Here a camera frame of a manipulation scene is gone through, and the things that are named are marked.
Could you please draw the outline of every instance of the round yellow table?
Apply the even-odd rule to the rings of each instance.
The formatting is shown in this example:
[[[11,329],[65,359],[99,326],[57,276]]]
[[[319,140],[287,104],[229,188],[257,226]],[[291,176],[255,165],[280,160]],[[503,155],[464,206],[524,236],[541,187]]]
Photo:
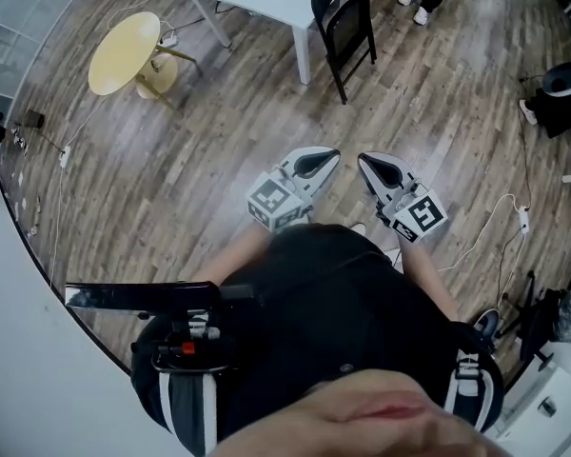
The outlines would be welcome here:
[[[154,13],[143,11],[120,22],[93,54],[89,67],[89,86],[103,96],[121,89],[131,80],[145,98],[158,98],[176,110],[163,96],[176,80],[178,64],[173,56],[196,61],[181,52],[159,46],[161,21]],[[159,50],[161,54],[152,57]]]

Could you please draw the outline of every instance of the black folding chair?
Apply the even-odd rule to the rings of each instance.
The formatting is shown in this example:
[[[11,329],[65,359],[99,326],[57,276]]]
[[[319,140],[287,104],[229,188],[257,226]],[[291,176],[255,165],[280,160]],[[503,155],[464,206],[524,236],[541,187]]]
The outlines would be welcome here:
[[[348,0],[342,5],[324,28],[324,17],[333,0],[311,0],[311,8],[315,21],[324,39],[327,60],[334,81],[341,94],[343,104],[346,103],[345,83],[353,72],[360,66],[364,58],[370,53],[370,60],[374,64],[377,51],[374,47],[374,34],[370,20],[370,0]],[[353,70],[341,80],[339,71],[358,49],[365,39],[368,39],[368,50],[353,67]]]

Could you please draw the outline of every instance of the white cable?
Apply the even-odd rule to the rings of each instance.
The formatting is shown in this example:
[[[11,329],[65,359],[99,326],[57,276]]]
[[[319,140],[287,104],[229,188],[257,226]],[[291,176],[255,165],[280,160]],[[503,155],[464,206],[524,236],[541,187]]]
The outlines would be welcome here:
[[[144,0],[143,2],[140,2],[139,4],[135,4],[132,5],[130,7],[125,7],[124,9],[120,9],[117,10],[108,20],[108,23],[106,24],[106,27],[108,27],[108,30],[112,30],[112,27],[110,26],[110,22],[112,22],[112,19],[114,19],[114,17],[116,17],[119,13],[121,13],[122,11],[125,10],[131,10],[131,9],[136,9],[138,7],[140,7],[141,5],[144,5],[145,3],[149,2],[150,0]]]
[[[78,132],[80,132],[82,130],[82,128],[87,124],[87,122],[89,121],[89,118],[91,118],[93,116],[93,113],[95,113],[101,106],[102,104],[106,101],[106,99],[108,98],[108,96],[106,95],[104,98],[102,98],[102,100],[97,104],[97,107],[95,107],[95,109],[89,114],[89,116],[85,119],[85,122],[83,122],[83,125],[80,126],[78,128],[77,131],[74,132],[74,135],[72,135],[72,138],[68,140],[68,142],[66,143],[66,145],[64,146],[64,149],[69,146],[72,142],[74,142],[74,139],[76,139],[76,136],[78,135]]]
[[[482,230],[480,231],[480,233],[478,234],[478,238],[476,239],[476,242],[474,242],[474,245],[472,246],[472,248],[470,250],[468,250],[464,255],[462,255],[459,258],[459,261],[457,261],[455,264],[453,264],[450,268],[442,268],[442,269],[438,269],[438,272],[442,272],[443,270],[450,270],[450,269],[454,269],[456,268],[459,263],[465,259],[465,257],[467,256],[467,254],[469,254],[472,250],[474,250],[474,248],[476,248],[476,246],[478,245],[478,242],[480,241],[480,238],[482,237],[482,234],[484,233],[484,231],[486,230],[486,228],[488,227],[488,224],[490,223],[491,219],[493,218],[493,215],[495,214],[495,210],[497,209],[497,206],[499,205],[499,203],[502,201],[503,198],[507,198],[507,197],[511,197],[512,199],[512,205],[514,206],[514,210],[515,211],[519,211],[519,209],[516,208],[516,196],[514,196],[512,193],[507,193],[504,196],[502,196],[499,200],[497,200],[497,203],[495,204],[495,207],[493,207],[493,211],[491,212],[491,216],[488,217],[488,220],[486,221],[486,223],[484,224],[484,227],[482,227]]]
[[[514,277],[514,271],[516,270],[516,266],[518,265],[518,260],[521,258],[521,252],[522,252],[522,248],[524,247],[525,241],[526,241],[526,235],[523,235],[521,248],[518,249],[518,254],[516,255],[516,261],[514,261],[514,267],[512,268],[512,272],[510,272],[510,275],[507,278],[507,282],[505,283],[505,286],[503,287],[502,293],[499,295],[499,300],[497,300],[497,306],[499,306],[501,304],[503,295],[505,294],[505,290],[507,289],[508,285],[510,284],[510,281],[512,281],[512,277]]]
[[[104,103],[106,98],[108,98],[108,96],[105,96],[104,98],[102,98],[102,100],[97,104],[97,107],[95,107],[95,109],[85,119],[85,122],[83,122],[83,125],[81,125],[78,128],[78,130],[74,132],[74,135],[72,136],[71,139],[69,139],[69,141],[66,144],[66,146],[64,147],[64,149],[67,146],[69,146],[72,142],[74,142],[74,139],[76,139],[76,136],[78,135],[78,133],[87,124],[87,122],[89,121],[89,118],[91,118],[93,113],[95,113],[101,107],[101,105]],[[53,247],[53,260],[50,263],[49,287],[51,289],[53,287],[53,275],[55,274],[55,260],[57,259],[57,242],[59,241],[59,220],[61,218],[61,181],[62,181],[63,177],[64,177],[64,168],[60,167],[59,168],[59,196],[58,196],[58,200],[57,200],[57,224],[56,224],[56,231],[55,231],[55,246]]]
[[[175,34],[175,28],[167,20],[162,20],[161,24],[167,24],[167,26],[171,29],[171,37],[173,37],[173,34]]]
[[[57,241],[59,240],[59,217],[61,216],[61,179],[64,176],[64,169],[59,170],[59,199],[57,202],[57,231],[55,232],[55,247],[53,249],[53,261],[50,268],[49,288],[53,288],[53,274],[55,273],[55,259],[57,258]]]

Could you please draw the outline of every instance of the electrical outlet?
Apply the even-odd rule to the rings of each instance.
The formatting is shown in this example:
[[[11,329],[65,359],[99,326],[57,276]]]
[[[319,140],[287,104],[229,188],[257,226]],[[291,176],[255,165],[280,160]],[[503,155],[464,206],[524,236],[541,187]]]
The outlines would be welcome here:
[[[161,46],[164,48],[173,48],[176,44],[178,44],[178,36],[175,35],[175,32],[172,32],[170,37],[161,39]]]

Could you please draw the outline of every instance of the black device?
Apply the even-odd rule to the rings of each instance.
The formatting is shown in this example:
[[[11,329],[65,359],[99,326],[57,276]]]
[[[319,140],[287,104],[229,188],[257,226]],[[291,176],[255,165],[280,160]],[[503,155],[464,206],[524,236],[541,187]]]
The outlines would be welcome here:
[[[530,362],[534,356],[541,360],[539,370],[544,370],[554,353],[545,355],[541,348],[549,341],[555,341],[554,326],[559,319],[559,305],[565,291],[547,289],[541,299],[535,295],[535,273],[527,274],[526,298],[523,306],[512,305],[519,316],[504,330],[498,331],[496,338],[500,339],[513,330],[522,339],[520,360],[522,363]]]
[[[172,331],[163,340],[134,342],[133,353],[145,354],[161,372],[213,373],[237,365],[233,337],[221,332],[228,310],[259,305],[249,286],[220,287],[204,283],[89,284],[66,283],[66,305],[166,316]]]

